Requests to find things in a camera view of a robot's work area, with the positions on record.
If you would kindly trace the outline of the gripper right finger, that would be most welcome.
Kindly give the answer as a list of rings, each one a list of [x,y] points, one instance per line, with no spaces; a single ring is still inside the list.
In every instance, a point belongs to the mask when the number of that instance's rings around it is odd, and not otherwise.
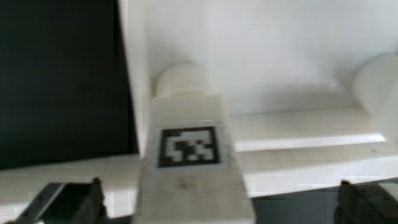
[[[398,179],[341,181],[334,224],[398,224]]]

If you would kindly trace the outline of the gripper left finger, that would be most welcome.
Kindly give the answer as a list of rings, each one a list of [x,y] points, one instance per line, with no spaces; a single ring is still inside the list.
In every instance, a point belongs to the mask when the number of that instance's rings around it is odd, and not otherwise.
[[[48,183],[16,218],[16,224],[99,224],[106,219],[101,180]]]

